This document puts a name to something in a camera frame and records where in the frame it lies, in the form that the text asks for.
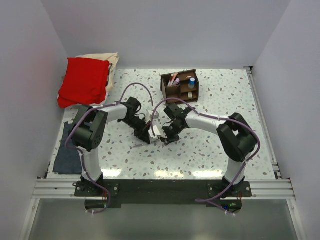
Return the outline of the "red white marker pen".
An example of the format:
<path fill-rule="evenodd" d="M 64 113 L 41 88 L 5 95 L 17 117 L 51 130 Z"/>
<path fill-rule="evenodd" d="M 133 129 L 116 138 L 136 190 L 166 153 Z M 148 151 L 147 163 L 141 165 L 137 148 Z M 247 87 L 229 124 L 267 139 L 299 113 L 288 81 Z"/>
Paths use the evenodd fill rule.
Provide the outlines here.
<path fill-rule="evenodd" d="M 174 80 L 175 80 L 175 77 L 176 77 L 176 74 L 175 74 L 175 73 L 172 73 L 172 74 L 170 75 L 170 78 L 169 78 L 169 81 L 168 81 L 168 84 L 167 84 L 168 87 L 172 86 L 172 84 L 173 84 L 173 82 L 174 82 Z"/>

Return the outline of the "brown wooden desk organizer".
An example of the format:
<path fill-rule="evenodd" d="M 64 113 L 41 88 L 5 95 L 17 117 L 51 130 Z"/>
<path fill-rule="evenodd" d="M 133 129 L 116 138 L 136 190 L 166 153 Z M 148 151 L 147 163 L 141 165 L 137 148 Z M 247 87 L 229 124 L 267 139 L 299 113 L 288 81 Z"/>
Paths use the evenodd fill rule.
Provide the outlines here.
<path fill-rule="evenodd" d="M 197 76 L 197 70 L 185 70 L 179 71 L 177 74 L 177 78 L 179 78 L 180 82 L 177 85 L 167 86 L 170 76 L 172 73 L 162 74 L 160 76 L 160 90 L 162 92 L 163 98 L 177 98 L 181 99 L 187 103 L 198 102 L 200 96 L 200 84 Z M 193 89 L 189 89 L 189 81 L 190 78 L 195 78 L 196 83 Z M 192 98 L 188 98 L 188 93 L 192 92 Z"/>

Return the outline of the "blue grey stamp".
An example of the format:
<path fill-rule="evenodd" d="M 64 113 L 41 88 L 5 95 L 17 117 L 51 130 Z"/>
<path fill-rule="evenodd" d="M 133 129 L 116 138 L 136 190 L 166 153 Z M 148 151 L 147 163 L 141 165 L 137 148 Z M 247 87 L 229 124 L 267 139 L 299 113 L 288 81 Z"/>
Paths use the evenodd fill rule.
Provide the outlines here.
<path fill-rule="evenodd" d="M 188 83 L 188 88 L 193 89 L 195 87 L 195 84 L 196 84 L 196 79 L 194 77 L 190 78 Z"/>

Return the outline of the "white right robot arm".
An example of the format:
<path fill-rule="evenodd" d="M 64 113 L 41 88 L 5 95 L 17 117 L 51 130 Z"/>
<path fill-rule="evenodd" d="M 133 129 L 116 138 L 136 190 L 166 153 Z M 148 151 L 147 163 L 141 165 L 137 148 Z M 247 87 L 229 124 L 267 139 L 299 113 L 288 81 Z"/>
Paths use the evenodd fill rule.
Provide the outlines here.
<path fill-rule="evenodd" d="M 259 137 L 243 116 L 239 113 L 224 117 L 196 113 L 189 106 L 182 109 L 175 103 L 168 105 L 164 112 L 172 120 L 169 126 L 162 128 L 165 137 L 161 141 L 165 145 L 179 141 L 179 134 L 185 129 L 202 130 L 219 137 L 224 152 L 228 156 L 222 189 L 227 196 L 235 196 L 241 190 L 240 183 L 245 178 L 247 161 L 261 148 Z"/>

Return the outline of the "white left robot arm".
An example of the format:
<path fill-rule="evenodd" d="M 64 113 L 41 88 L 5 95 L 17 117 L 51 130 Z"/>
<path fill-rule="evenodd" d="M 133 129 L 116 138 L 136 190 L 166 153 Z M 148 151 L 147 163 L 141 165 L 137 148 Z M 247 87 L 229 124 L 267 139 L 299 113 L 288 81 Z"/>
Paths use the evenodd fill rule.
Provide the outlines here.
<path fill-rule="evenodd" d="M 81 180 L 87 182 L 86 191 L 99 196 L 104 190 L 103 173 L 99 163 L 97 148 L 103 140 L 106 125 L 110 122 L 123 122 L 133 129 L 134 136 L 146 144 L 151 143 L 149 129 L 151 123 L 146 117 L 140 119 L 137 113 L 141 103 L 133 97 L 126 102 L 93 108 L 82 105 L 73 121 L 65 146 L 71 141 L 79 152 L 82 167 Z"/>

